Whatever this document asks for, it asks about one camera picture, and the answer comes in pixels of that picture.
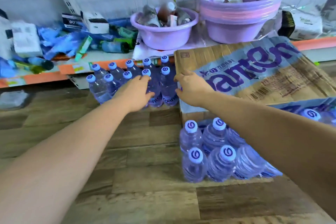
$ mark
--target blue bottle cap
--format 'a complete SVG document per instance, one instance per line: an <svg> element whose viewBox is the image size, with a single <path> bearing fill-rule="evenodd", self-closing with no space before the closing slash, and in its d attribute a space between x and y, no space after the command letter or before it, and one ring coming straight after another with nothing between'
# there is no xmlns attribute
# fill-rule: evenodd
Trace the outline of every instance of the blue bottle cap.
<svg viewBox="0 0 336 224"><path fill-rule="evenodd" d="M108 65L108 68L111 69L111 70L114 70L117 68L117 64L114 63L114 62L111 62L109 65Z"/></svg>
<svg viewBox="0 0 336 224"><path fill-rule="evenodd" d="M98 64L93 64L91 67L93 71L98 71L100 69L100 65Z"/></svg>
<svg viewBox="0 0 336 224"><path fill-rule="evenodd" d="M302 112L302 116L316 121L321 119L321 115L319 114L319 112L314 111L313 109L304 109Z"/></svg>
<svg viewBox="0 0 336 224"><path fill-rule="evenodd" d="M236 158L236 151L230 145L223 145L220 149L220 156L227 161L233 161Z"/></svg>
<svg viewBox="0 0 336 224"><path fill-rule="evenodd" d="M212 126L216 130L224 130L226 128L226 123L222 121L220 118L215 118L212 121Z"/></svg>
<svg viewBox="0 0 336 224"><path fill-rule="evenodd" d="M126 61L126 66L127 66L127 67L132 67L132 66L134 66L134 62L133 62L133 60L127 60L127 61Z"/></svg>
<svg viewBox="0 0 336 224"><path fill-rule="evenodd" d="M107 74L107 75L104 76L104 79L107 82L111 82L111 81L113 81L113 75Z"/></svg>
<svg viewBox="0 0 336 224"><path fill-rule="evenodd" d="M148 76L151 76L151 71L149 69L144 69L142 70L142 75L148 75Z"/></svg>
<svg viewBox="0 0 336 224"><path fill-rule="evenodd" d="M126 71L123 73L123 77L125 79L131 79L132 78L132 73L130 71Z"/></svg>
<svg viewBox="0 0 336 224"><path fill-rule="evenodd" d="M86 77L86 81L87 81L87 82L95 82L95 81L96 81L96 77L95 77L93 74L89 74L89 75Z"/></svg>
<svg viewBox="0 0 336 224"><path fill-rule="evenodd" d="M203 152L199 148L194 147L188 150L188 157L192 163L199 164L203 160Z"/></svg>
<svg viewBox="0 0 336 224"><path fill-rule="evenodd" d="M143 63L145 66L149 66L149 65L152 63L152 61L151 61L150 59L144 59L144 60L142 60L142 63Z"/></svg>
<svg viewBox="0 0 336 224"><path fill-rule="evenodd" d="M169 68L169 67L163 67L163 68L161 69L161 73L162 73L163 75L167 75L167 74L169 74L169 73L170 73L170 68Z"/></svg>
<svg viewBox="0 0 336 224"><path fill-rule="evenodd" d="M187 130L188 133L195 133L197 131L197 123L194 120L187 120L184 128Z"/></svg>
<svg viewBox="0 0 336 224"><path fill-rule="evenodd" d="M168 56L162 56L161 57L161 63L167 63L169 61Z"/></svg>

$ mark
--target wooden floor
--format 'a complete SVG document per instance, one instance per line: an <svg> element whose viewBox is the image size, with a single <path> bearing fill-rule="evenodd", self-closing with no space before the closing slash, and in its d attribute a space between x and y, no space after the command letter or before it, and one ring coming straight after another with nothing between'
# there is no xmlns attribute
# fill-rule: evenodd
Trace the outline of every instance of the wooden floor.
<svg viewBox="0 0 336 224"><path fill-rule="evenodd" d="M97 106L87 90L60 85L26 87L27 107L0 112L0 169ZM186 183L180 129L177 107L128 115L63 224L334 223L285 176Z"/></svg>

